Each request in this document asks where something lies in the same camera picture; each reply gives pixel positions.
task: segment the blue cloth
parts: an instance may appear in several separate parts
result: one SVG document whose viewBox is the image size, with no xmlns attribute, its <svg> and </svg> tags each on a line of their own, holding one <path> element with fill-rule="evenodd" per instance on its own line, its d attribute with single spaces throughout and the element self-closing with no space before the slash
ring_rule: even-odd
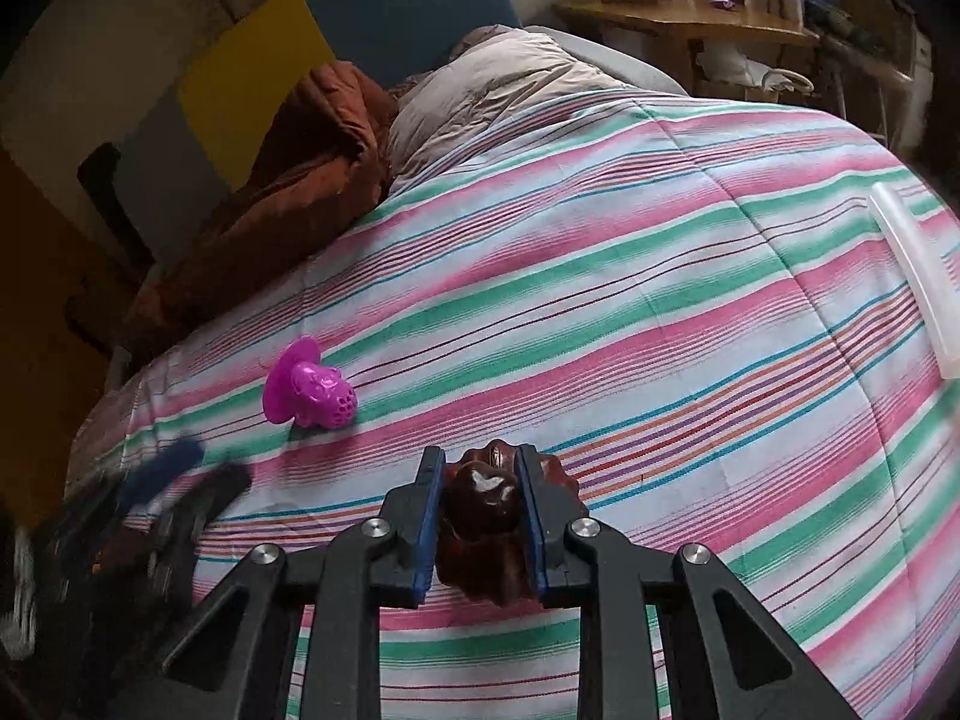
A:
<svg viewBox="0 0 960 720">
<path fill-rule="evenodd" d="M 338 59 L 384 88 L 445 62 L 470 30 L 519 26 L 510 0 L 306 0 Z"/>
</svg>

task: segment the white plastic bar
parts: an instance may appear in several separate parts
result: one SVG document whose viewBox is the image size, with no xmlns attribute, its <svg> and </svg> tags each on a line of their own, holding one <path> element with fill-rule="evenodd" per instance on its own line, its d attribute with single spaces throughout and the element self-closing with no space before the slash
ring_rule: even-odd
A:
<svg viewBox="0 0 960 720">
<path fill-rule="evenodd" d="M 868 204 L 906 273 L 926 323 L 940 375 L 944 379 L 960 378 L 960 295 L 947 266 L 896 190 L 886 184 L 874 184 Z"/>
</svg>

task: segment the floor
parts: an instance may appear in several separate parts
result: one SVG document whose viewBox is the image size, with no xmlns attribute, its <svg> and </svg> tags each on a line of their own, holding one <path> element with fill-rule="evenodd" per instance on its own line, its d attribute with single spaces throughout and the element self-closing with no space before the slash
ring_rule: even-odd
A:
<svg viewBox="0 0 960 720">
<path fill-rule="evenodd" d="M 27 527 L 64 496 L 73 437 L 102 394 L 107 359 L 73 335 L 64 303 L 83 279 L 111 279 L 85 239 L 0 151 L 0 498 Z"/>
</svg>

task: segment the yellow wall panel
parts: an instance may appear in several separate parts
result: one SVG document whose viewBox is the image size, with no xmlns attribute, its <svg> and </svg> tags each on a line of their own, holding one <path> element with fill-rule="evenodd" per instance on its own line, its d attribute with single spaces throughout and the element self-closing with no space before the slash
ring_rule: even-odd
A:
<svg viewBox="0 0 960 720">
<path fill-rule="evenodd" d="M 304 0 L 270 0 L 192 63 L 179 84 L 184 116 L 232 189 L 247 183 L 263 136 L 296 81 L 332 60 Z"/>
</svg>

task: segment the purple object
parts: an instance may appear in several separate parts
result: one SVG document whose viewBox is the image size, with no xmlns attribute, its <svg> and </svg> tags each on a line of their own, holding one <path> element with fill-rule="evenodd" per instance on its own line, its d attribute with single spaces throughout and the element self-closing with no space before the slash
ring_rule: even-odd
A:
<svg viewBox="0 0 960 720">
<path fill-rule="evenodd" d="M 320 345 L 313 338 L 287 346 L 263 386 L 263 415 L 270 422 L 292 419 L 299 427 L 334 430 L 353 420 L 356 392 L 337 368 L 319 362 Z"/>
</svg>

